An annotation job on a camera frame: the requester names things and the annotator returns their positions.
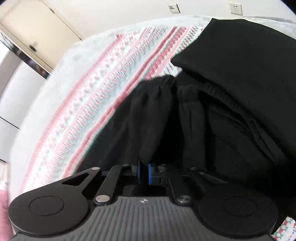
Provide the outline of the white wall switch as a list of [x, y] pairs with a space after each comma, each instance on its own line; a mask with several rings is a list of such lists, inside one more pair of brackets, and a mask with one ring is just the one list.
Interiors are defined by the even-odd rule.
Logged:
[[169, 4], [168, 7], [169, 7], [169, 10], [172, 14], [179, 14], [180, 13], [180, 10], [179, 10], [179, 7], [177, 4]]

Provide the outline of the black sweatpants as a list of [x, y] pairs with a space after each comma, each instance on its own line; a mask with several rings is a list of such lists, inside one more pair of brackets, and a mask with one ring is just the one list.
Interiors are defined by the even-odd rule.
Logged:
[[171, 62], [176, 76], [140, 82], [78, 171], [166, 164], [276, 203], [295, 217], [295, 39], [246, 20], [211, 20]]

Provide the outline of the white wall socket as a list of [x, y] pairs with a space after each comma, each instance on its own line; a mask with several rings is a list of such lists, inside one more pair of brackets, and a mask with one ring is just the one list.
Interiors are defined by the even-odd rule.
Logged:
[[230, 13], [233, 15], [243, 16], [242, 6], [238, 3], [229, 3]]

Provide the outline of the cream door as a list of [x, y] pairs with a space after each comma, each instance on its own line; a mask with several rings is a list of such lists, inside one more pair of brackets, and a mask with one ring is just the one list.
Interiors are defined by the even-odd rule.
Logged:
[[49, 73], [84, 39], [49, 1], [1, 1], [1, 32]]

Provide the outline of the white grey wardrobe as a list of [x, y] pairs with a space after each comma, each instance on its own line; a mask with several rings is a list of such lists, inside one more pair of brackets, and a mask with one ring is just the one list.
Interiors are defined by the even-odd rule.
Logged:
[[1, 161], [8, 162], [16, 134], [49, 73], [1, 33]]

